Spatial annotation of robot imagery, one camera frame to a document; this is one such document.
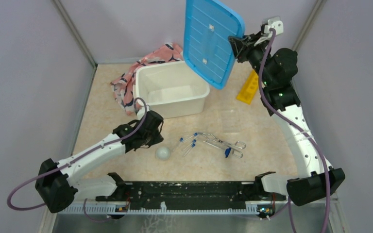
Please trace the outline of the blue plastic bin lid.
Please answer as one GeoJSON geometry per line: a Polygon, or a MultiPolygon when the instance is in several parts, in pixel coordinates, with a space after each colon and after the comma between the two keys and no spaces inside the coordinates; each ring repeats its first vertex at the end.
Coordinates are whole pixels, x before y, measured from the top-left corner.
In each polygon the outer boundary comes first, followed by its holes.
{"type": "Polygon", "coordinates": [[[214,88],[226,86],[235,63],[229,37],[242,38],[243,18],[219,0],[186,1],[186,64],[214,88]]]}

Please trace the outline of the white plastic storage bin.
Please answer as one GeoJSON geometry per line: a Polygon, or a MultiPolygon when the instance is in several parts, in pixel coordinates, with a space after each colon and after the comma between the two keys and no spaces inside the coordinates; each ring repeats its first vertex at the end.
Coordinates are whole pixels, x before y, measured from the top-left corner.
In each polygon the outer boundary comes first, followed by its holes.
{"type": "Polygon", "coordinates": [[[201,113],[209,93],[209,84],[184,61],[136,71],[134,98],[142,98],[164,119],[201,113]]]}

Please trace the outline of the white round ball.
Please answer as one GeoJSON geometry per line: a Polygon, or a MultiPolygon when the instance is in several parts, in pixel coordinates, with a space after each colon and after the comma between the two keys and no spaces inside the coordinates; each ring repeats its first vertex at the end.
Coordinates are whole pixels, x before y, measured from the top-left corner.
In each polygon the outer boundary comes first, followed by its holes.
{"type": "Polygon", "coordinates": [[[155,151],[155,157],[158,160],[166,161],[171,156],[171,150],[167,147],[159,147],[155,151]]]}

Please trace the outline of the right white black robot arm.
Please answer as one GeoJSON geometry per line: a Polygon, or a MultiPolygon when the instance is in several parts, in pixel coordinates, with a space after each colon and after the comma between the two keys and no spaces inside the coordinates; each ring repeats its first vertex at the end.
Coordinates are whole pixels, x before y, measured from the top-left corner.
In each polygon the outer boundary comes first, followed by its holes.
{"type": "Polygon", "coordinates": [[[331,196],[345,180],[341,168],[334,168],[318,147],[303,115],[301,101],[291,81],[297,74],[298,54],[281,48],[271,54],[275,33],[230,36],[235,59],[248,62],[259,77],[261,101],[281,128],[296,162],[295,177],[266,172],[256,176],[254,194],[267,200],[273,193],[290,198],[297,206],[331,196]]]}

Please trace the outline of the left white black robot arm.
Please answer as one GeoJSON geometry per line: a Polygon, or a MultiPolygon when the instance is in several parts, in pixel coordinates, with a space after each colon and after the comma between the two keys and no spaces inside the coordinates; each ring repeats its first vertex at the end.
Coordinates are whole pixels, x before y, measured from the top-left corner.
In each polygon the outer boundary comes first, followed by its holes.
{"type": "Polygon", "coordinates": [[[39,169],[35,189],[51,213],[65,210],[76,200],[126,200],[125,181],[115,172],[100,178],[83,177],[100,165],[139,148],[161,143],[164,119],[148,111],[145,119],[119,125],[106,138],[79,154],[55,162],[44,161],[39,169]]]}

